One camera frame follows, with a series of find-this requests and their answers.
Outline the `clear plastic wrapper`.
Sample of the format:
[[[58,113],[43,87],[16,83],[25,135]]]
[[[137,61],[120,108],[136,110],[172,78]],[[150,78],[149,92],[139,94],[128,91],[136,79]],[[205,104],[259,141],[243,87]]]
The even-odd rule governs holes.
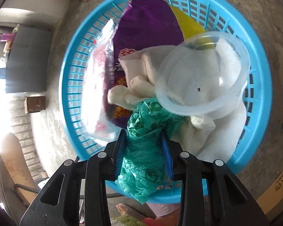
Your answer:
[[[108,89],[114,75],[113,64],[114,22],[108,20],[89,49],[84,71],[81,99],[82,133],[100,146],[114,141],[120,128],[108,118]]]

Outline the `green plastic bag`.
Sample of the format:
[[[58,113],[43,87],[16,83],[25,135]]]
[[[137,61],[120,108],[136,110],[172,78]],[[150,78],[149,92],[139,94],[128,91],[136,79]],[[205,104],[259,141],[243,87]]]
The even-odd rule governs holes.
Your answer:
[[[164,109],[156,98],[140,102],[127,122],[127,147],[120,175],[120,190],[141,204],[165,183],[167,175],[159,144],[160,133],[172,137],[183,117]]]

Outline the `clear plastic bowl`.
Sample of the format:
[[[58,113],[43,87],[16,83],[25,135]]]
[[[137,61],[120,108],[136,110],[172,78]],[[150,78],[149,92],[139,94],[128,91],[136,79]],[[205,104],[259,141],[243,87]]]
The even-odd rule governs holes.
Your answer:
[[[157,71],[158,102],[171,113],[220,119],[242,101],[250,57],[232,34],[206,32],[175,46]]]

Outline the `purple cup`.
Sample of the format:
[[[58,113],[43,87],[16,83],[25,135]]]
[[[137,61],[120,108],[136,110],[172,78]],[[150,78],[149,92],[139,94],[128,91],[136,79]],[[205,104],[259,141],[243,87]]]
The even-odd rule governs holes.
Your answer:
[[[13,41],[14,36],[15,35],[13,33],[11,33],[11,34],[3,33],[2,36],[1,36],[0,41],[1,42]]]

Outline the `purple snack bag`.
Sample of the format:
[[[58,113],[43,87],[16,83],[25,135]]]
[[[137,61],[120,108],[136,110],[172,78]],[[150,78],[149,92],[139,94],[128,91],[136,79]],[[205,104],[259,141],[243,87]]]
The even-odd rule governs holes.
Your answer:
[[[119,57],[161,45],[178,45],[183,33],[172,11],[173,7],[163,0],[132,0],[114,30],[113,63],[107,65],[112,75],[107,88],[127,86],[125,72]]]

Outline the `blue plastic waste basket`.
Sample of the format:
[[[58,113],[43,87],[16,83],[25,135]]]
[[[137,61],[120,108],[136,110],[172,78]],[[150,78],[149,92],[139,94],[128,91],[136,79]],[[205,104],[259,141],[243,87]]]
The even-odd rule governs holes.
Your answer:
[[[98,5],[80,25],[66,51],[59,83],[60,107],[65,118],[66,131],[82,160],[87,160],[96,153],[102,152],[107,145],[100,146],[82,133],[81,99],[89,49],[108,20],[113,20],[114,30],[116,29],[131,1],[105,0]],[[242,101],[246,108],[246,121],[233,155],[228,161],[224,161],[234,173],[239,173],[257,150],[269,120],[272,87],[264,48],[246,19],[225,0],[163,1],[179,8],[200,24],[206,32],[225,32],[234,35],[244,43],[248,50],[250,69],[247,85],[242,93]],[[121,130],[127,132],[127,122],[134,110],[127,110],[110,103],[108,105],[108,118],[120,128],[119,134]],[[117,185],[117,179],[108,182],[108,186],[126,195]],[[178,203],[180,196],[181,183],[173,182],[167,176],[165,183],[159,186],[146,202]]]

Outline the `grey cabinet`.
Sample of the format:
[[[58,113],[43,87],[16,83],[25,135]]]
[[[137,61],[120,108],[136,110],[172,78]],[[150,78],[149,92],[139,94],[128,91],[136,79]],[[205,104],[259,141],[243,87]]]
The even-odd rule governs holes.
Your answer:
[[[46,91],[47,64],[53,32],[18,27],[6,65],[6,93]]]

